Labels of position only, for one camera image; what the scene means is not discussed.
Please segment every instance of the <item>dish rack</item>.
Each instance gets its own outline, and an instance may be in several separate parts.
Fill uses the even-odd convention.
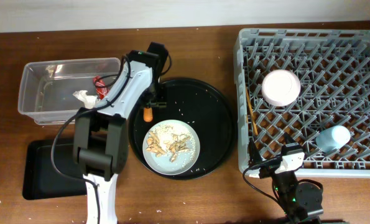
[[[233,55],[241,172],[248,167],[249,141],[268,159],[280,153],[286,132],[307,150],[297,176],[370,178],[370,30],[243,29]],[[264,77],[277,69],[293,71],[301,82],[297,100],[284,107],[268,104],[261,93]],[[335,125],[347,127],[351,140],[324,153],[315,138]]]

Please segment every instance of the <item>black tray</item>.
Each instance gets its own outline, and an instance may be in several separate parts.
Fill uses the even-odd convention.
[[[166,81],[161,84],[161,91],[166,92],[167,107],[153,108],[152,122],[143,120],[140,104],[130,115],[129,142],[135,155],[149,170],[170,179],[188,180],[212,172],[230,155],[237,135],[236,122],[226,98],[211,85],[190,78]],[[200,139],[200,155],[195,165],[179,175],[157,173],[147,164],[142,152],[148,130],[167,119],[188,123]]]
[[[25,164],[23,197],[27,200],[86,195],[84,182],[70,180],[57,174],[50,161],[52,140],[29,144]],[[56,166],[65,174],[82,177],[73,162],[73,140],[61,139],[55,148]]]

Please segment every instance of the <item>white cup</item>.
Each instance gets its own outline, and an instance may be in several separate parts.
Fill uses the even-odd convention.
[[[333,149],[341,149],[351,139],[349,130],[337,125],[322,131],[316,137],[316,145],[323,152],[330,152]]]

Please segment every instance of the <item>white tissue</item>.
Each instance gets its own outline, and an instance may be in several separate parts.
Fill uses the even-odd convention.
[[[87,92],[88,90],[75,91],[73,93],[73,96],[84,102],[84,106],[86,109],[92,109],[95,106],[95,104],[100,102],[100,100],[98,99],[98,96],[88,96],[86,94]]]

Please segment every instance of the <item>black round tray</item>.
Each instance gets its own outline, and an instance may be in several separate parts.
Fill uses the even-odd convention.
[[[129,142],[135,155],[149,170],[170,179],[188,180],[212,172],[230,155],[237,135],[236,122],[226,98],[211,85],[191,78],[169,80],[160,86],[166,93],[167,107],[153,108],[153,121],[146,123],[137,103],[129,117]],[[200,139],[200,155],[195,165],[179,175],[157,173],[143,156],[142,143],[148,130],[167,119],[189,124]]]

